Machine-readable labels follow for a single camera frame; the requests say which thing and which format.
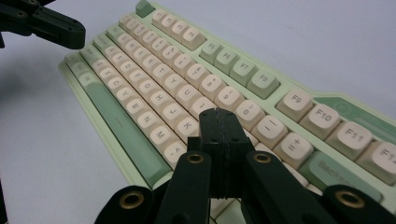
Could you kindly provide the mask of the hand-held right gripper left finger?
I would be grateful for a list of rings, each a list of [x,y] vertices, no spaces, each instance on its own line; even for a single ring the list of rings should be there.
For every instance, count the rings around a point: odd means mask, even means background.
[[[199,135],[188,138],[188,151],[201,151],[211,158],[210,193],[223,198],[223,139],[220,132],[219,109],[210,108],[199,115]]]

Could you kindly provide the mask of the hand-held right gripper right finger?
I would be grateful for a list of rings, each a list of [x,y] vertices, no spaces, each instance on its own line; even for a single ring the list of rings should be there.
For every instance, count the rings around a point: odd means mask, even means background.
[[[221,118],[221,130],[224,137],[222,197],[240,198],[244,189],[245,159],[252,145],[233,112],[222,110]]]

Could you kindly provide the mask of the green and cream keyboard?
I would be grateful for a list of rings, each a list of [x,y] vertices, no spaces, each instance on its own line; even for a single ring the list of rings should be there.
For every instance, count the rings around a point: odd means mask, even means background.
[[[221,107],[307,189],[348,185],[396,216],[396,120],[308,90],[158,4],[140,0],[59,68],[133,185],[168,180],[201,112]]]

